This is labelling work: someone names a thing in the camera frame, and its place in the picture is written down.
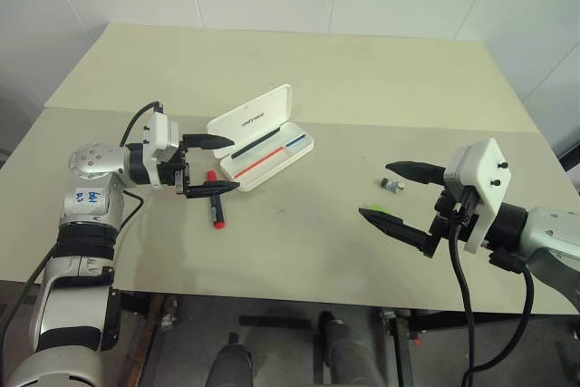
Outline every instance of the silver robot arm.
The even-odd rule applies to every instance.
[[[238,186],[225,181],[190,186],[185,160],[188,147],[221,148],[232,141],[209,135],[180,140],[177,123],[160,111],[143,133],[140,144],[93,143],[72,154],[57,243],[30,324],[33,354],[13,373],[10,387],[103,386],[100,351],[111,349],[120,333],[121,293],[112,285],[123,190],[171,185],[198,198]]]
[[[380,231],[433,257],[440,240],[449,237],[451,224],[462,220],[459,240],[466,242],[467,251],[475,253],[483,246],[492,251],[489,263],[512,272],[526,265],[580,311],[580,215],[547,208],[527,211],[504,203],[511,172],[494,140],[460,149],[447,168],[412,161],[393,162],[386,168],[444,190],[428,233],[388,213],[360,208]]]

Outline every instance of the white pen case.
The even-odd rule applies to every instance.
[[[208,133],[234,145],[214,150],[224,175],[249,191],[314,148],[314,139],[289,122],[290,85],[282,85],[210,121]]]

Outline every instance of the table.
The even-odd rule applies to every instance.
[[[146,206],[119,237],[118,288],[461,310],[444,247],[428,259],[366,223],[357,208],[379,204],[427,229],[440,187],[409,182],[394,195],[378,187],[384,164],[445,166],[458,146],[490,136],[512,170],[507,202],[580,209],[481,44],[116,24],[0,171],[10,199],[0,213],[0,279],[25,280],[54,242],[76,147],[117,143],[129,112],[156,99],[179,114],[182,132],[201,132],[211,117],[280,82],[293,84],[293,118],[314,136],[314,150],[255,190],[226,194],[227,227],[219,231],[208,200],[136,189]],[[218,168],[208,151],[192,150],[188,160],[194,180]],[[474,310],[519,312],[521,276],[490,266],[487,255],[461,256]],[[575,310],[536,281],[535,312]]]

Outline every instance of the red pen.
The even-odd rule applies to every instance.
[[[215,171],[208,171],[208,181],[217,181]],[[224,211],[221,209],[221,201],[219,195],[212,195],[209,197],[209,204],[211,205],[211,220],[214,223],[214,228],[223,228],[226,226],[224,221]]]

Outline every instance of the gray floor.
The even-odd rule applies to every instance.
[[[0,282],[0,310],[12,301],[17,287]],[[11,373],[29,353],[27,329],[32,298],[14,320],[5,348],[5,372]],[[276,387],[312,382],[328,371],[320,362],[313,337],[320,311],[330,309],[347,321],[367,344],[390,387],[396,386],[392,341],[381,334],[376,309],[355,305],[322,305],[245,298],[186,296],[181,298],[180,322],[156,335],[150,360],[143,374],[143,387],[203,386],[213,358],[227,341],[230,331],[253,354],[255,386]],[[309,320],[312,330],[249,327],[239,325],[240,315],[281,316]],[[551,316],[533,320],[520,346],[497,368],[477,375],[477,387],[578,386],[580,345],[573,337],[574,317]],[[131,356],[136,334],[143,325],[140,316],[123,313],[119,344],[103,353],[106,385],[117,385],[121,370]],[[478,327],[478,361],[495,354],[508,340],[514,322]],[[464,329],[427,332],[420,344],[410,343],[414,385],[439,387],[459,385],[467,364]]]

